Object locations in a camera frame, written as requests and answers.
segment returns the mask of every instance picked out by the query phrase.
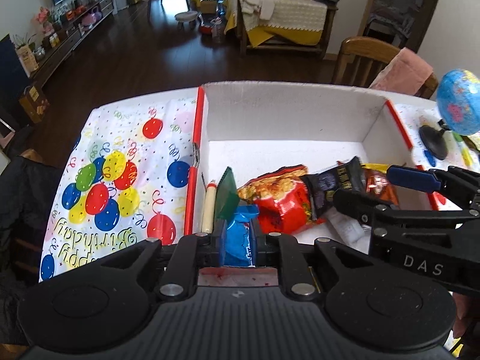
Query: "tv stand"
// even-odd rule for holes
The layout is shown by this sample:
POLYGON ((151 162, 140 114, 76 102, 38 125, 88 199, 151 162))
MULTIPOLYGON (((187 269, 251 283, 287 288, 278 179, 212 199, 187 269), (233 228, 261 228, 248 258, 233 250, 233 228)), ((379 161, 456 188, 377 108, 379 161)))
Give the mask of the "tv stand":
POLYGON ((87 9, 84 13, 76 16, 75 19, 63 26, 63 29, 66 30, 67 38, 56 47, 47 50, 45 58, 38 62, 38 69, 30 76, 38 87, 43 87, 53 72, 71 55, 71 52, 80 44, 80 42, 113 12, 113 3, 112 0, 100 0, 97 3, 87 5, 86 8, 87 9), (97 6, 100 12, 102 12, 102 18, 94 24, 91 30, 85 32, 82 36, 78 29, 78 24, 80 24, 84 15, 97 6))

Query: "doorway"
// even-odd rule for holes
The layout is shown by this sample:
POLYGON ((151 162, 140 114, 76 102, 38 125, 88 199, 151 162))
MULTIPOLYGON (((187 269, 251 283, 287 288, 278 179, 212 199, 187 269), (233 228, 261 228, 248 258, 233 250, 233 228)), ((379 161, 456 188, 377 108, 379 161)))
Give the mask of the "doorway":
POLYGON ((438 0, 368 0, 359 35, 417 52, 438 0))

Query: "black snack package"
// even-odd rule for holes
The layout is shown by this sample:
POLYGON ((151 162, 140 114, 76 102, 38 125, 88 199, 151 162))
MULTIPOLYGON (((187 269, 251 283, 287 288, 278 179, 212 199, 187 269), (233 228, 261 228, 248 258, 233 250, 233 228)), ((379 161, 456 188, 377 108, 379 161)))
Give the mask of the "black snack package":
POLYGON ((365 191, 365 176, 358 157, 322 173, 300 176, 300 179, 307 186, 312 207, 315 207, 314 220, 333 207, 333 194, 337 189, 365 191))

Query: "yellow balloon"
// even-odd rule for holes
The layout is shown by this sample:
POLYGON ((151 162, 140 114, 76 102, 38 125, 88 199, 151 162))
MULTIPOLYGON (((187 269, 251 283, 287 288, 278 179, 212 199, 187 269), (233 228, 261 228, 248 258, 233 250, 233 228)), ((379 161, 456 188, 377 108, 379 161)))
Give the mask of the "yellow balloon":
POLYGON ((102 172, 105 181, 112 181, 118 179, 127 165, 127 159, 120 151, 114 151, 105 158, 102 172))
POLYGON ((83 195, 77 204, 75 204, 68 213, 68 218, 70 222, 79 225, 85 218, 87 218, 87 212, 85 211, 85 200, 87 199, 86 195, 83 195))
POLYGON ((121 216, 131 216, 140 204, 140 196, 134 187, 122 191, 117 199, 121 216))

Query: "globe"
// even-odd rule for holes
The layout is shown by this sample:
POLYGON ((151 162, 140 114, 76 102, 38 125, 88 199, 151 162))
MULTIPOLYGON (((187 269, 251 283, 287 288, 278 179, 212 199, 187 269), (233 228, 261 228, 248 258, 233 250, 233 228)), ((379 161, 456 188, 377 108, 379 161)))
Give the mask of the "globe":
POLYGON ((438 86, 440 115, 453 131, 471 135, 480 131, 480 80, 470 71, 448 72, 438 86))
POLYGON ((448 154, 443 138, 446 131, 453 130, 460 135, 480 131, 480 80, 468 70, 448 72, 438 86, 437 106, 442 116, 441 129, 422 126, 418 132, 429 152, 444 160, 448 154))

